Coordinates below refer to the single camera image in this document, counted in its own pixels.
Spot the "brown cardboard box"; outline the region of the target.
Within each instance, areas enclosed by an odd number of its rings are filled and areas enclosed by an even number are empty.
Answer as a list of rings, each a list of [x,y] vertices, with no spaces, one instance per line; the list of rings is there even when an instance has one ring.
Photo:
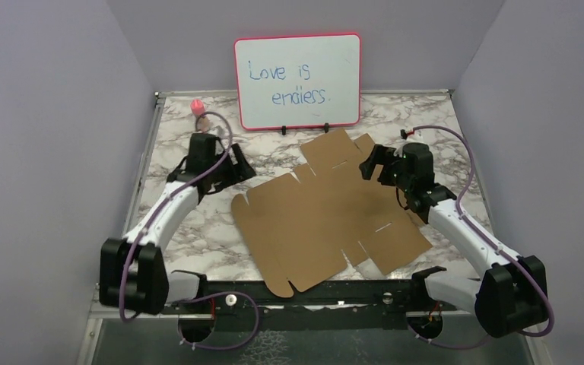
[[[365,261],[389,275],[431,248],[394,188],[362,178],[373,146],[368,134],[320,135],[301,146],[306,163],[233,198],[233,218],[272,294],[292,297]]]

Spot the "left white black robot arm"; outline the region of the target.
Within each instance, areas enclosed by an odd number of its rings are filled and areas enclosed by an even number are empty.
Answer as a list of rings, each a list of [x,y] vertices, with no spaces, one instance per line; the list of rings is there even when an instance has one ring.
[[[158,201],[144,218],[120,238],[107,239],[100,249],[99,301],[135,314],[157,315],[171,303],[188,311],[208,305],[204,274],[167,271],[163,254],[186,216],[206,196],[242,183],[256,172],[241,147],[231,141],[219,151],[218,136],[197,132],[189,153],[172,170]]]

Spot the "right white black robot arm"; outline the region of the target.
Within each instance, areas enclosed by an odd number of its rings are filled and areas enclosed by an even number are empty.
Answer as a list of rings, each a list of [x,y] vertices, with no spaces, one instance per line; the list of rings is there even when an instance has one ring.
[[[401,207],[442,234],[463,254],[479,278],[451,275],[444,268],[419,271],[411,278],[410,303],[427,309],[444,302],[475,315],[492,338],[512,333],[533,336],[530,327],[545,323],[544,336],[554,327],[548,299],[546,269],[536,256],[523,256],[481,227],[462,207],[461,199],[436,182],[433,154],[426,144],[409,142],[400,150],[376,144],[359,166],[365,180],[381,167],[377,181],[396,191]]]

